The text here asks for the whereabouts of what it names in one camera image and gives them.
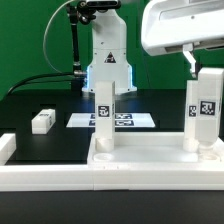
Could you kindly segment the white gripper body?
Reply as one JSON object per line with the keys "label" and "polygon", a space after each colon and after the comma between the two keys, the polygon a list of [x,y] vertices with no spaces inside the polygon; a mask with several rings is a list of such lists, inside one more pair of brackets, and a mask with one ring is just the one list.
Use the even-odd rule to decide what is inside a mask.
{"label": "white gripper body", "polygon": [[224,47],[224,0],[151,0],[142,17],[141,43],[150,56]]}

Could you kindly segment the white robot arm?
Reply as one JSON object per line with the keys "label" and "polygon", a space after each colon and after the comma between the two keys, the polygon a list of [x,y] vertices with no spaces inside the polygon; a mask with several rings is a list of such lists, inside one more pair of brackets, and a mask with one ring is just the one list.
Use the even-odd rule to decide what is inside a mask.
{"label": "white robot arm", "polygon": [[[116,10],[121,0],[86,0],[92,23],[93,59],[87,69],[85,92],[99,81],[115,82],[117,94],[136,89],[126,59],[126,24]],[[143,11],[141,45],[151,56],[181,52],[199,72],[193,52],[224,47],[224,0],[150,0]]]}

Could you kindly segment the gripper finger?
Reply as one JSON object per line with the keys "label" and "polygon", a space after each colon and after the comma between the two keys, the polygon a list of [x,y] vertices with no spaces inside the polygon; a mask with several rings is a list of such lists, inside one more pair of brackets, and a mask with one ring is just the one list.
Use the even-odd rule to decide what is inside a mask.
{"label": "gripper finger", "polygon": [[198,77],[200,70],[200,64],[196,61],[194,57],[194,45],[192,43],[184,44],[182,52],[188,63],[190,64],[190,73],[193,78]]}

